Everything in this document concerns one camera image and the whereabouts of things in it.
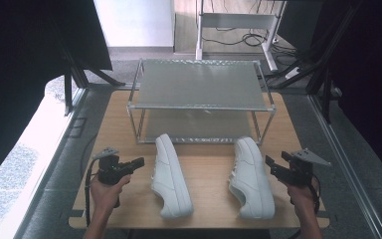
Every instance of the white sneaker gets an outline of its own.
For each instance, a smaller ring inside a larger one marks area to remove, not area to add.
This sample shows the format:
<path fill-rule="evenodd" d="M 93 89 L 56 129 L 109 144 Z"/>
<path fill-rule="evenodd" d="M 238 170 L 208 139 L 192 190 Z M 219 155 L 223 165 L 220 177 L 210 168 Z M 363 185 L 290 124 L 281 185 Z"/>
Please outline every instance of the white sneaker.
<path fill-rule="evenodd" d="M 252 138 L 241 137 L 235 142 L 235 167 L 229 177 L 229 190 L 241 203 L 242 218 L 270 219 L 275 215 L 264 165 L 262 154 Z"/>
<path fill-rule="evenodd" d="M 156 139 L 157 156 L 151 189 L 163 198 L 161 217 L 165 219 L 187 216 L 194 208 L 182 175 L 178 156 L 167 134 Z"/>

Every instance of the wooden tabletop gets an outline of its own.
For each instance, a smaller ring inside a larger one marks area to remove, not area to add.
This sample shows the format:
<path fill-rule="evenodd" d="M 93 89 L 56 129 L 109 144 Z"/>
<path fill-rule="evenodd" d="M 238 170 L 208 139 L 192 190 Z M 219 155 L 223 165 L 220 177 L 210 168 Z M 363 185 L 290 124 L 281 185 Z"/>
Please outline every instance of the wooden tabletop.
<path fill-rule="evenodd" d="M 160 217 L 163 199 L 151 190 L 151 175 L 157 153 L 154 143 L 136 143 L 126 103 L 130 91 L 114 92 L 108 103 L 92 155 L 110 146 L 119 150 L 120 161 L 143 156 L 145 165 L 132 175 L 120 194 L 120 207 L 113 210 L 107 227 L 115 228 L 292 228 L 299 227 L 286 187 L 270 175 L 265 165 L 274 196 L 276 214 L 269 220 L 249 220 L 239 217 L 240 203 L 229 191 L 229 175 L 234 167 L 232 144 L 174 144 L 194 205 L 191 216 L 165 220 Z M 277 112 L 261 146 L 262 155 L 269 155 L 277 164 L 288 167 L 281 152 L 301 150 L 287 108 L 279 94 L 272 94 Z M 266 113 L 257 115 L 265 120 Z M 85 179 L 79 188 L 73 211 L 86 208 Z M 85 216 L 70 217 L 74 228 L 86 228 Z M 329 224 L 328 218 L 317 218 L 320 227 Z"/>

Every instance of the glass shelf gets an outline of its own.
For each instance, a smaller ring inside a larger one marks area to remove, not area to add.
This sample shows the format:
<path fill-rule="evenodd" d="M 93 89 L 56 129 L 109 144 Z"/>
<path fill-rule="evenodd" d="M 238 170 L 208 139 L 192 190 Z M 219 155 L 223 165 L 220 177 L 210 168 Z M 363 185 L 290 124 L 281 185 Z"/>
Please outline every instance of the glass shelf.
<path fill-rule="evenodd" d="M 276 111 L 259 62 L 153 59 L 140 61 L 127 109 L 138 142 L 167 133 L 174 142 L 261 143 Z"/>

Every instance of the black curtain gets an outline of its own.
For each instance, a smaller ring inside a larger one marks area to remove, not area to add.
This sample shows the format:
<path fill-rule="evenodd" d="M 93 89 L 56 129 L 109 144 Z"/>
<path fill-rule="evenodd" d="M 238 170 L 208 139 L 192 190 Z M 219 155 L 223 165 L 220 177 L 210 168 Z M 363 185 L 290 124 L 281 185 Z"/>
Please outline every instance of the black curtain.
<path fill-rule="evenodd" d="M 46 83 L 70 69 L 67 53 L 111 70 L 93 0 L 0 0 L 0 164 L 39 106 Z"/>
<path fill-rule="evenodd" d="M 363 1 L 330 63 L 339 105 L 382 160 L 382 1 Z"/>

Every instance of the metal frame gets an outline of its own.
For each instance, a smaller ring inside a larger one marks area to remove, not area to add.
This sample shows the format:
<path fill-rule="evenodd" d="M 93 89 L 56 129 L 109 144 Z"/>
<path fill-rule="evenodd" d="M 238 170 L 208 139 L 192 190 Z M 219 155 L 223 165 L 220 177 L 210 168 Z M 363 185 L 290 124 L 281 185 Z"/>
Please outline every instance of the metal frame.
<path fill-rule="evenodd" d="M 154 143 L 155 142 L 155 138 L 152 138 L 152 137 L 145 137 L 143 138 L 143 135 L 142 135 L 142 130 L 143 130 L 143 125 L 144 125 L 144 116 L 146 114 L 146 110 L 166 110 L 166 109 L 169 109 L 169 110 L 210 110 L 210 111 L 240 111 L 240 112 L 248 112 L 248 113 L 251 113 L 252 114 L 252 118 L 253 118 L 253 123 L 254 123 L 254 127 L 255 127 L 255 134 L 256 134 L 256 143 L 257 144 L 262 144 L 263 141 L 264 141 L 264 138 L 267 134 L 267 131 L 269 129 L 269 126 L 273 120 L 273 117 L 276 113 L 276 106 L 275 106 L 275 103 L 274 103 L 274 100 L 272 98 L 272 95 L 271 95 L 271 92 L 268 88 L 268 85 L 266 83 L 266 80 L 263 76 L 263 72 L 262 72 L 262 68 L 261 68 L 261 63 L 259 61 L 252 61 L 254 64 L 255 64 L 255 70 L 258 70 L 260 72 L 260 74 L 262 75 L 261 76 L 261 81 L 262 81 L 262 84 L 263 86 L 265 87 L 266 91 L 264 92 L 264 94 L 268 94 L 269 96 L 269 102 L 271 104 L 271 107 L 267 107 L 266 109 L 264 110 L 260 110 L 260 109 L 239 109 L 239 108 L 228 108 L 228 109 L 221 109 L 221 108 L 209 108 L 209 109 L 203 109 L 203 108 L 198 108 L 198 107 L 190 107 L 190 106 L 187 106 L 187 107 L 181 107 L 181 108 L 169 108 L 169 107 L 138 107 L 136 105 L 133 104 L 133 99 L 134 99 L 134 92 L 135 90 L 137 90 L 137 87 L 138 87 L 138 79 L 140 77 L 142 77 L 142 75 L 144 74 L 144 61 L 141 59 L 139 64 L 138 64 L 138 68 L 137 68 L 137 71 L 135 73 L 135 79 L 134 79 L 134 82 L 132 84 L 132 88 L 131 88 L 131 93 L 130 93 L 130 96 L 129 96 L 129 99 L 128 99 L 128 103 L 127 103 L 127 112 L 128 112 L 128 115 L 129 115 L 129 119 L 131 121 L 131 126 L 132 126 L 132 130 L 133 130 L 133 133 L 134 133 L 134 136 L 135 136 L 135 139 L 138 143 Z M 138 127 L 135 123 L 136 119 L 134 119 L 134 116 L 133 116 L 133 111 L 134 110 L 141 110 L 141 114 L 140 114 L 140 117 L 139 117 L 139 123 L 138 123 Z M 264 130 L 261 130 L 259 128 L 259 124 L 258 124 L 258 121 L 257 121 L 257 117 L 256 117 L 256 113 L 270 113 L 270 116 L 269 116 L 269 119 L 266 123 L 266 127 L 264 128 Z M 171 138 L 172 141 L 174 142 L 183 142 L 183 143 L 192 143 L 192 142 L 207 142 L 207 143 L 233 143 L 235 142 L 236 138 L 223 138 L 223 137 L 211 137 L 211 138 L 205 138 L 205 137 L 187 137 L 187 136 L 184 136 L 184 137 L 172 137 Z"/>
<path fill-rule="evenodd" d="M 203 59 L 203 28 L 242 28 L 242 29 L 269 29 L 269 37 L 266 43 L 262 44 L 266 60 L 272 72 L 278 70 L 275 59 L 271 53 L 271 46 L 275 38 L 279 21 L 282 16 L 286 1 L 280 1 L 275 15 L 261 14 L 230 14 L 230 13 L 204 13 L 204 0 L 200 1 L 200 12 L 198 13 L 197 45 L 195 59 Z"/>
<path fill-rule="evenodd" d="M 377 212 L 373 202 L 371 201 L 365 186 L 362 184 L 354 168 L 352 167 L 351 160 L 347 156 L 343 146 L 341 145 L 332 125 L 325 120 L 322 116 L 320 102 L 315 96 L 308 95 L 308 100 L 314 110 L 314 113 L 320 123 L 327 140 L 330 143 L 331 149 L 342 169 L 344 176 L 351 188 L 353 195 L 358 202 L 358 205 L 367 221 L 374 238 L 382 239 L 382 219 Z"/>

